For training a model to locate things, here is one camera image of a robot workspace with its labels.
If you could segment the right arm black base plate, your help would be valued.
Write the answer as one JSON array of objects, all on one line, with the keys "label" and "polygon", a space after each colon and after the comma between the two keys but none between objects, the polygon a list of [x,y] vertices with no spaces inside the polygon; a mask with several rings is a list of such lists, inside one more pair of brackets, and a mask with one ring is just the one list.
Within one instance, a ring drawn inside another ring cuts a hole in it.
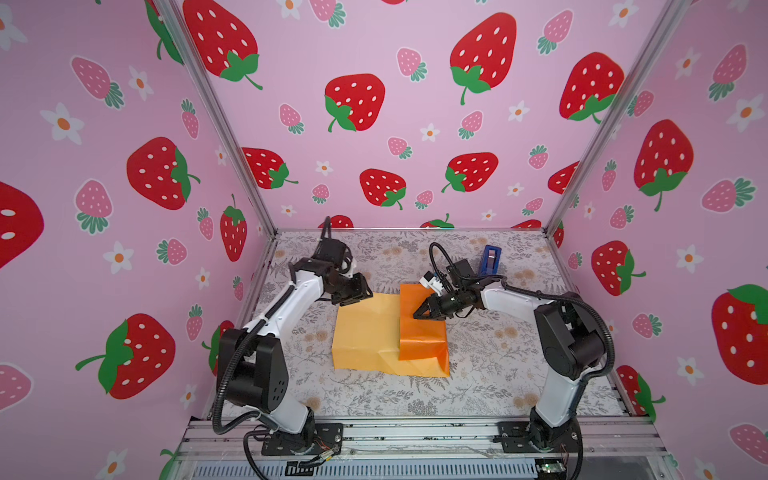
[{"label": "right arm black base plate", "polygon": [[524,421],[499,422],[497,427],[498,433],[493,442],[499,443],[505,453],[578,453],[583,448],[581,434],[574,420],[558,427]]}]

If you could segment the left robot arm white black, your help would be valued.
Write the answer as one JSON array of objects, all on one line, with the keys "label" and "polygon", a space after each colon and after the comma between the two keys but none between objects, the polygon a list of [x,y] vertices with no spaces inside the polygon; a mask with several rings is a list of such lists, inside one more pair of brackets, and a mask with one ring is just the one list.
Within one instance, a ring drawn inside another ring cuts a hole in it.
[{"label": "left robot arm white black", "polygon": [[288,283],[241,329],[222,334],[219,343],[212,428],[223,435],[249,419],[277,433],[313,442],[312,409],[288,393],[289,372],[281,337],[292,332],[309,308],[324,298],[347,306],[373,296],[367,280],[353,271],[349,247],[322,238],[312,256],[289,266]]}]

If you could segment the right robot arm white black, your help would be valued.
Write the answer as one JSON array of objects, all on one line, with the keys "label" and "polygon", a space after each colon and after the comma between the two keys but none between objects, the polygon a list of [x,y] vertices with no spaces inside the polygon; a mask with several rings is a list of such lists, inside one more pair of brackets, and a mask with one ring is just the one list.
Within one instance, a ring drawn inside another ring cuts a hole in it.
[{"label": "right robot arm white black", "polygon": [[548,372],[524,438],[539,451],[553,449],[568,430],[576,429],[578,405],[589,382],[614,368],[615,345],[607,324],[576,293],[513,287],[500,275],[462,279],[453,289],[434,291],[413,318],[444,321],[466,308],[535,321]]}]

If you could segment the yellow orange wrapping paper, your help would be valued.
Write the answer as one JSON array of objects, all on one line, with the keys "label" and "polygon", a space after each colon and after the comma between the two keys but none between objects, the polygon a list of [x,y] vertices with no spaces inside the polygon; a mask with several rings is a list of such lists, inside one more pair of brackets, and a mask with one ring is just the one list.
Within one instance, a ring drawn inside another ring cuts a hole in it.
[{"label": "yellow orange wrapping paper", "polygon": [[421,285],[402,284],[397,294],[376,293],[341,307],[332,343],[334,368],[448,378],[446,324],[413,317],[431,294]]}]

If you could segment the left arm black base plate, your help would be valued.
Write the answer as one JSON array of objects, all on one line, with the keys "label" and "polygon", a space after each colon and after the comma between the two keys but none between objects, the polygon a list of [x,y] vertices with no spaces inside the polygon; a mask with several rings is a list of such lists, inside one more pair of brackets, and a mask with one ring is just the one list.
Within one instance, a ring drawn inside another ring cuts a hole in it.
[{"label": "left arm black base plate", "polygon": [[298,434],[278,430],[267,435],[262,443],[263,456],[316,456],[325,451],[338,453],[343,442],[342,423],[320,422],[306,426]]}]

